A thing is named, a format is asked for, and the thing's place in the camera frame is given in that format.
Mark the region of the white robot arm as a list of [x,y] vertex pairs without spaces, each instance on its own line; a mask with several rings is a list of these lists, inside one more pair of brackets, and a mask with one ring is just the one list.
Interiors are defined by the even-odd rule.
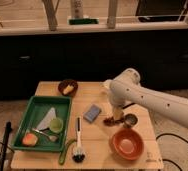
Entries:
[[131,101],[188,128],[188,99],[142,87],[140,80],[133,68],[107,80],[110,104],[120,108]]

